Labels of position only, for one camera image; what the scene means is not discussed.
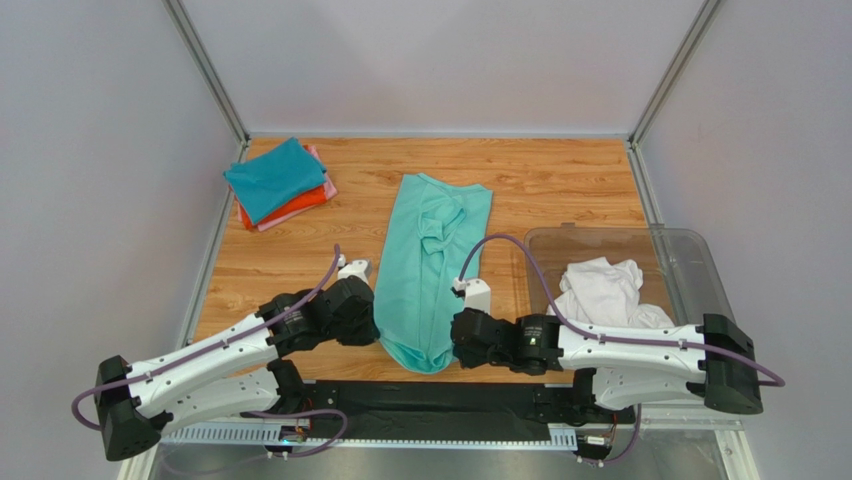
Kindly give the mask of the mint green t shirt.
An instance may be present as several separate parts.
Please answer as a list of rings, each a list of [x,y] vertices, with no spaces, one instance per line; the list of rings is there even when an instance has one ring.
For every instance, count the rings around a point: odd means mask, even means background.
[[[486,235],[493,193],[426,174],[404,175],[391,211],[375,285],[380,343],[403,368],[436,374],[454,360],[450,331],[463,308],[459,273],[476,277],[473,247]]]

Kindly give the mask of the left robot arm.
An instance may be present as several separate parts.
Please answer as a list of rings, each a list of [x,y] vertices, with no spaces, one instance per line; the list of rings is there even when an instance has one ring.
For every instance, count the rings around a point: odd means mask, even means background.
[[[170,354],[102,361],[94,403],[106,459],[131,458],[211,419],[306,411],[307,388],[289,355],[328,341],[374,343],[373,301],[364,277],[340,277],[326,289],[279,294],[224,331]]]

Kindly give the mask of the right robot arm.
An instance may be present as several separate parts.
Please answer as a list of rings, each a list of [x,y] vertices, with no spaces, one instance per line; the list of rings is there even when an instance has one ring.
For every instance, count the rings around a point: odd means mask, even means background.
[[[491,365],[530,376],[572,371],[581,405],[616,411],[700,399],[727,414],[764,410],[753,340],[721,314],[706,314],[699,324],[628,329],[567,326],[543,314],[509,322],[466,308],[454,316],[451,339],[465,369]]]

